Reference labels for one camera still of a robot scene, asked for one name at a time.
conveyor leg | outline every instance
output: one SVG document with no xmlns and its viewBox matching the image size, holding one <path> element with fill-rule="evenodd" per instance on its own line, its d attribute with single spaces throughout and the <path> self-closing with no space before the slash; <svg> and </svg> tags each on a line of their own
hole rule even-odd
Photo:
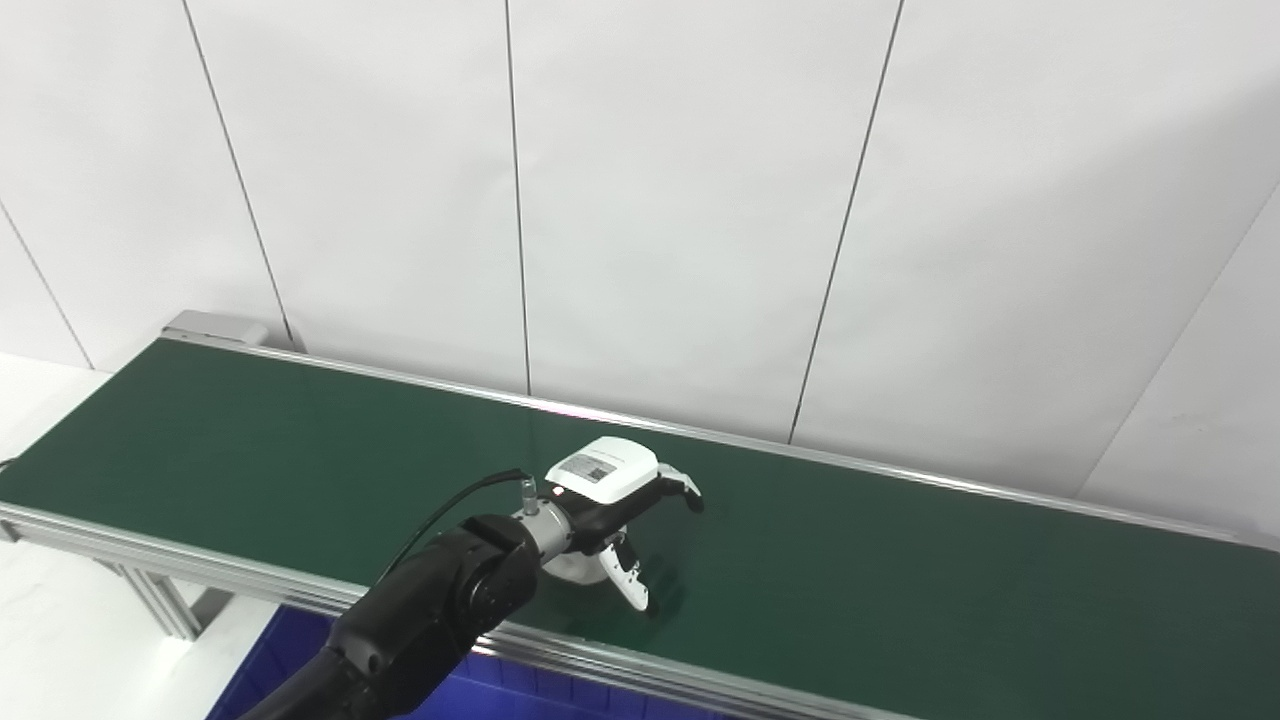
<svg viewBox="0 0 1280 720">
<path fill-rule="evenodd" d="M 173 638 L 193 641 L 200 637 L 204 625 L 182 598 L 173 580 L 166 575 L 138 570 L 118 562 L 104 562 L 129 583 L 133 592 L 147 606 L 160 628 Z"/>
</svg>

white floor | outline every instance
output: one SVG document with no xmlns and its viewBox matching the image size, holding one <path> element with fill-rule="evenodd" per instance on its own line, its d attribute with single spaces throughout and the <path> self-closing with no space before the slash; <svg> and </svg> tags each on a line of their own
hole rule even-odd
<svg viewBox="0 0 1280 720">
<path fill-rule="evenodd" d="M 108 377 L 0 354 L 0 460 Z M 201 720 L 274 610 L 236 597 L 186 643 L 164 637 L 124 582 L 92 560 L 0 542 L 0 717 Z"/>
</svg>

white wall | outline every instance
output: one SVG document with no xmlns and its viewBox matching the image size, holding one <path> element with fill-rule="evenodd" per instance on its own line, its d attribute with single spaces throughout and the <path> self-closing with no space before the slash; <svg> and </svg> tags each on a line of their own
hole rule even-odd
<svg viewBox="0 0 1280 720">
<path fill-rule="evenodd" d="M 233 313 L 326 356 L 1280 516 L 1272 323 L 1233 300 L 1280 270 L 1253 223 L 1271 0 L 906 0 L 896 26 L 896 0 L 188 1 L 0 3 L 0 348 L 110 369 L 183 307 Z M 1229 421 L 1167 421 L 1206 413 Z"/>
</svg>

blue bin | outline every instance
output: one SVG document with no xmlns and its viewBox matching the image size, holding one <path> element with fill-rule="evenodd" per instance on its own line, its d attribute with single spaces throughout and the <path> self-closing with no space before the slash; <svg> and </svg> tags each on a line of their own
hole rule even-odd
<svg viewBox="0 0 1280 720">
<path fill-rule="evenodd" d="M 330 618 L 280 607 L 206 720 L 237 720 L 323 646 Z M 471 653 L 408 720 L 728 720 L 723 715 Z"/>
</svg>

black robotic arm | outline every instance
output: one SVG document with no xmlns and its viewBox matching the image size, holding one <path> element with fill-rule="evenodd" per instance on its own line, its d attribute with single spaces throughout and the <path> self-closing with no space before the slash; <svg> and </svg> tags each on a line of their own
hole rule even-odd
<svg viewBox="0 0 1280 720">
<path fill-rule="evenodd" d="M 701 495 L 687 475 L 658 465 L 648 448 L 630 441 L 602 438 L 564 462 L 604 441 L 614 454 L 648 454 L 640 480 L 632 477 L 613 495 L 599 495 L 612 489 L 608 477 L 599 479 L 602 487 L 576 486 L 609 502 L 575 492 L 572 480 L 552 484 L 539 497 L 527 497 L 515 515 L 472 516 L 436 536 L 394 564 L 334 621 L 325 647 L 241 720 L 385 720 L 411 712 L 481 634 L 534 597 L 539 568 L 562 553 L 599 556 L 613 566 L 609 578 L 628 601 L 652 614 L 654 607 L 636 600 L 634 585 L 643 588 L 639 561 L 626 559 L 616 568 L 616 550 L 625 547 L 622 530 L 664 496 L 682 495 L 700 512 Z M 622 465 L 636 469 L 630 461 Z M 640 596 L 648 600 L 648 591 Z"/>
</svg>

